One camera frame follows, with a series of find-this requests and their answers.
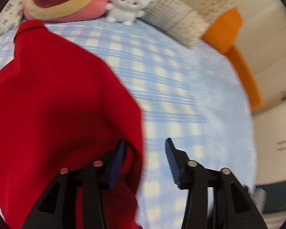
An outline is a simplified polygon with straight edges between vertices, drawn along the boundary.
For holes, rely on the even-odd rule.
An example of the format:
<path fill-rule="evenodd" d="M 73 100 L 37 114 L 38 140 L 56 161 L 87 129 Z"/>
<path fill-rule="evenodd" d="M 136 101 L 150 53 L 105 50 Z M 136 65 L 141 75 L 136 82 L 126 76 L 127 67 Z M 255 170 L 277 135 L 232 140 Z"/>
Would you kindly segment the red knit sweater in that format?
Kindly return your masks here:
<path fill-rule="evenodd" d="M 50 32 L 20 24 L 14 57 L 0 70 L 0 208 L 20 228 L 62 168 L 100 160 L 120 139 L 125 157 L 115 187 L 104 192 L 109 228 L 137 228 L 143 162 L 141 109 L 98 56 Z"/>

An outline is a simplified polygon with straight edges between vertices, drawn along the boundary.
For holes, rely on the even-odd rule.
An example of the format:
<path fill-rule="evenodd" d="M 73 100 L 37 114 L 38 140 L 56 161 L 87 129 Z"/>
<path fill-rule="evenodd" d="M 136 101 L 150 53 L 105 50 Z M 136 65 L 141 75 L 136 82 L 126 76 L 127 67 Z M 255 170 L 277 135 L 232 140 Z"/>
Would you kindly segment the blue plaid bed sheet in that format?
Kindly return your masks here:
<path fill-rule="evenodd" d="M 181 227 L 187 192 L 173 181 L 167 138 L 205 168 L 229 168 L 254 189 L 251 108 L 226 56 L 203 41 L 186 49 L 143 22 L 131 27 L 104 19 L 44 25 L 102 59 L 141 109 L 137 228 Z M 0 36 L 0 70 L 14 57 L 18 28 Z"/>

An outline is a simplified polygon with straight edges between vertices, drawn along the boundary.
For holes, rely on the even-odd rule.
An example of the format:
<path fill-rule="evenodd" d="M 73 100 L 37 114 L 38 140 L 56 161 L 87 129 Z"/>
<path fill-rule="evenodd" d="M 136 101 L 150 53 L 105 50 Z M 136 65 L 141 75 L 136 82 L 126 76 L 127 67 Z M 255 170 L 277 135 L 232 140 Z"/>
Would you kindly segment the white floral pillow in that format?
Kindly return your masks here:
<path fill-rule="evenodd" d="M 0 36 L 15 30 L 23 18 L 25 0 L 9 0 L 0 13 Z"/>

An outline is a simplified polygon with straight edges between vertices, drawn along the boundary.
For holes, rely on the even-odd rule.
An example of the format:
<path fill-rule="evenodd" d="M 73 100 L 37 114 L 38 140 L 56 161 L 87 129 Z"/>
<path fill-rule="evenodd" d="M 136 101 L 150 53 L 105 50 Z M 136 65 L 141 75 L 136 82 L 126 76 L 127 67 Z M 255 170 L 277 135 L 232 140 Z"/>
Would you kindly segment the pink round plush cushion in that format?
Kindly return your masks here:
<path fill-rule="evenodd" d="M 23 12 L 28 20 L 74 22 L 92 20 L 106 12 L 109 0 L 25 0 Z"/>

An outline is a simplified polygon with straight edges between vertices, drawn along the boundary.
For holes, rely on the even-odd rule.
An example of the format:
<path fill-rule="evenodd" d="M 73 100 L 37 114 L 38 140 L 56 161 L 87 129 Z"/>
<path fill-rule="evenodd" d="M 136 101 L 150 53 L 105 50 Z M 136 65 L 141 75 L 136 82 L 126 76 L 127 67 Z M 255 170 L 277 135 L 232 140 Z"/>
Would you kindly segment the white plush sheep toy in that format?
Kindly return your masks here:
<path fill-rule="evenodd" d="M 144 15 L 144 9 L 155 0 L 109 0 L 106 5 L 106 21 L 131 26 Z"/>

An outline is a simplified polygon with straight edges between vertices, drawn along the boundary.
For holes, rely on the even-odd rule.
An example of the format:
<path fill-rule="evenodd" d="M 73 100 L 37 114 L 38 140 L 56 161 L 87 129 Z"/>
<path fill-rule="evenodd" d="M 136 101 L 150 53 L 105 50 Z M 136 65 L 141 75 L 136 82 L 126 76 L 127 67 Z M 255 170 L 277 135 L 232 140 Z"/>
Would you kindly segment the orange bed frame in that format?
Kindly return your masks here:
<path fill-rule="evenodd" d="M 226 56 L 232 63 L 246 91 L 251 110 L 264 105 L 264 101 L 255 77 L 241 52 L 235 46 L 235 40 L 241 28 L 242 18 L 236 7 L 217 18 L 201 39 Z"/>

